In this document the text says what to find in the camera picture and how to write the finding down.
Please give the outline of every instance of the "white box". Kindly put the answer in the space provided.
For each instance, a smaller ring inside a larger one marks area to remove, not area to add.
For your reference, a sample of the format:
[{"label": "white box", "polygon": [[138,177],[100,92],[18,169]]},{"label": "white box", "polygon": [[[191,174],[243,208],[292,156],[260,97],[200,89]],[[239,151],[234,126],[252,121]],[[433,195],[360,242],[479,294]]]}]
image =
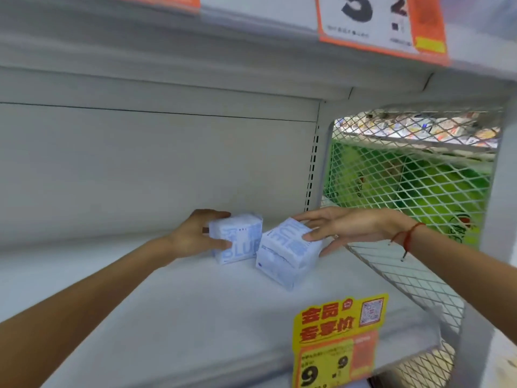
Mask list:
[{"label": "white box", "polygon": [[288,290],[316,265],[323,241],[308,242],[301,236],[311,229],[288,218],[264,233],[257,251],[256,267]]},{"label": "white box", "polygon": [[249,213],[217,219],[208,224],[208,230],[210,237],[233,243],[231,249],[212,250],[219,264],[253,259],[262,237],[262,217]]}]

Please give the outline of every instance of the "metal mesh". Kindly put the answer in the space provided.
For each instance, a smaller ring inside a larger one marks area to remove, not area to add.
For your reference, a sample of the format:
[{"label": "metal mesh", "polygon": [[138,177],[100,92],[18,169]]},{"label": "metal mesh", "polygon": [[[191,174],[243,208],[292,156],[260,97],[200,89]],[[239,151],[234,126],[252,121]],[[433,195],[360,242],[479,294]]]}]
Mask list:
[{"label": "metal mesh", "polygon": [[[501,121],[498,105],[391,106],[340,118],[322,205],[398,209],[477,248]],[[441,349],[399,365],[397,373],[409,387],[445,386],[463,300],[413,256],[401,261],[398,245],[356,242],[349,248],[421,306],[442,307]]]}]

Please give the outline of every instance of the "qr code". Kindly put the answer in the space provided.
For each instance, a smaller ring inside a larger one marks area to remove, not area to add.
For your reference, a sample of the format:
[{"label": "qr code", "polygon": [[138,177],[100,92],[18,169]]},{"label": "qr code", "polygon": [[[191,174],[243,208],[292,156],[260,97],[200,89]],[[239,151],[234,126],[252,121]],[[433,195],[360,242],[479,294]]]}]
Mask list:
[{"label": "qr code", "polygon": [[380,315],[383,311],[384,298],[363,302],[361,308],[361,318],[359,326],[374,324],[380,321]]}]

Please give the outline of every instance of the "bracelet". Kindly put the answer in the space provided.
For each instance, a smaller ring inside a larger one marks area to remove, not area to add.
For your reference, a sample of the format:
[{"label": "bracelet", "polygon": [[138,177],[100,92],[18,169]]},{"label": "bracelet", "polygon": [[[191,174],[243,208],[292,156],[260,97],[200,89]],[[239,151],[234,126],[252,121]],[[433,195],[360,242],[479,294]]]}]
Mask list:
[{"label": "bracelet", "polygon": [[413,231],[419,227],[421,224],[423,224],[425,226],[425,223],[424,222],[418,222],[416,225],[414,225],[412,228],[410,228],[408,231],[399,231],[397,234],[395,234],[393,236],[393,238],[390,240],[389,244],[391,245],[393,243],[393,241],[395,240],[395,238],[397,238],[399,236],[399,234],[402,234],[402,233],[406,233],[406,237],[404,238],[404,242],[402,243],[402,246],[404,248],[404,255],[402,256],[402,259],[400,259],[400,261],[404,261],[404,259],[406,258],[406,255],[407,253],[409,252],[409,248],[410,248],[410,242],[411,242],[411,234],[413,233]]}]

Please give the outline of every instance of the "price label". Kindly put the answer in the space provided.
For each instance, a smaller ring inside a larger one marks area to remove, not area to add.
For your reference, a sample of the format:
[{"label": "price label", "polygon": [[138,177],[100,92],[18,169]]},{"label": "price label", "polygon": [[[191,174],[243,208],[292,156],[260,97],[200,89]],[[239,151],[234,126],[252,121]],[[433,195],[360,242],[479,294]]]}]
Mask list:
[{"label": "price label", "polygon": [[320,40],[449,64],[439,0],[316,0]]},{"label": "price label", "polygon": [[310,306],[293,327],[293,387],[327,388],[371,375],[388,294]]},{"label": "price label", "polygon": [[200,0],[127,0],[143,4],[166,6],[168,8],[179,8],[190,12],[197,12],[201,7]]},{"label": "price label", "polygon": [[378,331],[305,347],[295,364],[293,387],[330,388],[371,376]]}]

